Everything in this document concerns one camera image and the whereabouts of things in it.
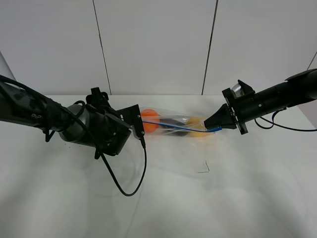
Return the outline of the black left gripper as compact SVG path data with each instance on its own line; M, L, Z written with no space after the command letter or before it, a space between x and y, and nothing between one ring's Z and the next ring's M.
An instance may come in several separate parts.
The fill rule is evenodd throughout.
M86 97L88 129L104 154L116 156L121 152L131 131L130 126L120 118L108 100L106 92L102 92L98 87L91 89L91 94Z

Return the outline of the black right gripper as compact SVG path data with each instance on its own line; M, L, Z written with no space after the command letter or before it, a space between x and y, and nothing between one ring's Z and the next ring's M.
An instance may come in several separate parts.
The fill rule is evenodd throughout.
M223 96L227 104L223 104L211 117L204 121L207 130L224 128L238 128L241 135L248 133L245 122L240 117L240 109L238 107L238 98L230 88L223 90Z

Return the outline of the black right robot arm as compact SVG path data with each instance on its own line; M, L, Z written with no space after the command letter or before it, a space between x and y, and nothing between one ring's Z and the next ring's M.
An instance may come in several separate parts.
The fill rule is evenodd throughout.
M248 132L246 122L316 100L317 70L303 71L258 93L238 80L233 88L223 90L222 94L226 103L204 121L205 128L238 128L243 135Z

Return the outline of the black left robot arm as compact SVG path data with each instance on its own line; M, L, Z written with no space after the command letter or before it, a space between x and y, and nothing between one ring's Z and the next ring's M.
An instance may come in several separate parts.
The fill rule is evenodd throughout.
M92 88L85 101L69 107L5 76L0 78L0 119L40 129L50 141L58 132L66 142L100 147L104 154L120 153L131 134L109 102L106 92Z

